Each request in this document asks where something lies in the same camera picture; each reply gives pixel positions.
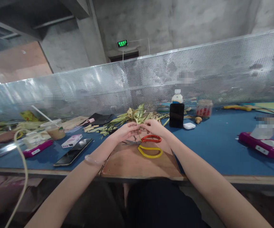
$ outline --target blue table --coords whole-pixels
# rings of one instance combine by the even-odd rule
[[[200,155],[230,182],[274,184],[274,159],[249,149],[240,144],[236,138],[244,131],[252,131],[256,126],[255,116],[260,112],[242,110],[215,110],[208,120],[204,120],[193,130],[170,128],[176,137],[185,145]],[[81,155],[67,167],[54,167],[69,149],[63,149],[61,144],[71,135],[81,134],[83,138],[93,138],[93,142]],[[67,175],[83,159],[86,154],[94,151],[104,139],[98,133],[84,133],[83,129],[64,139],[55,141],[52,146],[32,158],[27,159],[30,174]],[[17,151],[0,158],[0,173],[22,173],[23,164]]]

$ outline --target table edge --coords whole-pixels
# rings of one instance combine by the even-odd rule
[[[48,176],[67,176],[71,171],[69,170],[41,170],[41,169],[29,169],[28,174],[40,175],[43,177]],[[98,176],[103,178],[118,178],[118,179],[149,179],[153,177],[123,177],[123,176],[108,176],[100,175]],[[0,168],[0,175],[13,175],[13,174],[24,174],[24,169],[9,169],[9,168]],[[236,176],[236,175],[224,175],[226,180],[232,184],[264,184],[264,185],[274,185],[274,176]],[[186,177],[169,177],[174,181],[188,181]]]

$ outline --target dark pants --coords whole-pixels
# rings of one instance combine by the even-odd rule
[[[127,213],[127,227],[209,227],[194,201],[169,179],[133,185],[127,196]]]

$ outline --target white cable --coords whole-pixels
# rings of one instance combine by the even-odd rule
[[[20,203],[21,203],[21,201],[23,199],[24,193],[25,193],[26,188],[27,188],[27,182],[28,182],[28,169],[27,169],[27,164],[26,164],[25,156],[24,156],[23,152],[21,151],[21,148],[20,148],[19,144],[17,143],[17,139],[16,139],[17,138],[17,134],[19,132],[21,132],[21,131],[27,131],[27,130],[26,129],[18,130],[16,132],[16,134],[14,135],[14,142],[16,144],[17,150],[19,151],[19,153],[20,153],[20,155],[22,157],[22,161],[23,161],[23,165],[24,165],[24,171],[25,171],[25,183],[24,183],[24,187],[23,187],[22,193],[20,195],[20,198],[19,198],[19,200],[18,200],[18,202],[16,204],[16,207],[14,208],[14,210],[13,210],[13,212],[12,212],[12,214],[11,214],[11,216],[10,216],[10,218],[9,218],[6,226],[5,226],[5,228],[8,228],[9,225],[10,225],[10,223],[11,223],[11,221],[12,221],[12,219],[13,219],[13,217],[14,217],[14,215],[15,215],[15,213],[16,213],[16,211],[17,211],[17,209],[18,209],[18,207],[19,207],[19,205],[20,205]]]
[[[149,41],[149,38],[146,38],[146,39],[147,39],[147,42],[149,43],[149,54],[151,54],[151,52],[150,52],[150,41]],[[141,41],[141,40],[146,40],[146,39],[140,39],[140,40],[128,41],[128,42],[136,42],[136,41]]]

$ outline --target smartphone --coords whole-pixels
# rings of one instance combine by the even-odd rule
[[[184,125],[184,104],[170,104],[170,127],[182,128]]]
[[[79,141],[69,152],[61,157],[60,160],[57,161],[56,164],[54,164],[54,166],[70,165],[92,140],[93,139],[82,139],[81,141]]]

